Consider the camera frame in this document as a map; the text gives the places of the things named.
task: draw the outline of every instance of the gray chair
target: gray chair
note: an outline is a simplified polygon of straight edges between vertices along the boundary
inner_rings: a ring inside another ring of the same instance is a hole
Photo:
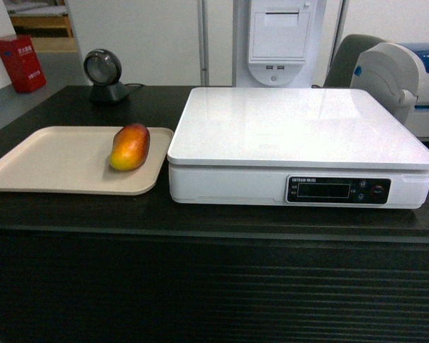
[[[358,57],[385,40],[365,34],[350,34],[340,44],[330,65],[323,88],[350,88]]]

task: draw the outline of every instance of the weighing scale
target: weighing scale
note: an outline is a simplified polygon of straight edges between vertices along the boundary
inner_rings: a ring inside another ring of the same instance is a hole
[[[181,203],[415,209],[429,191],[429,150],[359,89],[194,89],[167,159]]]

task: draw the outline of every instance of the white machine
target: white machine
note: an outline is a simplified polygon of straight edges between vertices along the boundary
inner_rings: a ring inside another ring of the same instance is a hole
[[[359,89],[194,89],[167,159],[181,203],[413,209],[429,190],[429,150]]]
[[[429,140],[429,44],[381,43],[357,61],[351,88],[373,95],[420,140]]]
[[[232,84],[311,87],[326,0],[236,0]]]

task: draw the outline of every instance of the gray floor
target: gray floor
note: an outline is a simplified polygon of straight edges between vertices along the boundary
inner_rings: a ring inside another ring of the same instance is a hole
[[[30,94],[17,94],[12,86],[7,87],[0,100],[0,129],[65,86],[87,84],[78,53],[39,53],[38,58],[46,85]]]

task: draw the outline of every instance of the scale button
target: scale button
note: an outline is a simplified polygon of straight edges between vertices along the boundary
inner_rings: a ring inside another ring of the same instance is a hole
[[[374,187],[372,187],[372,197],[379,198],[383,195],[385,192],[385,187],[377,184]]]

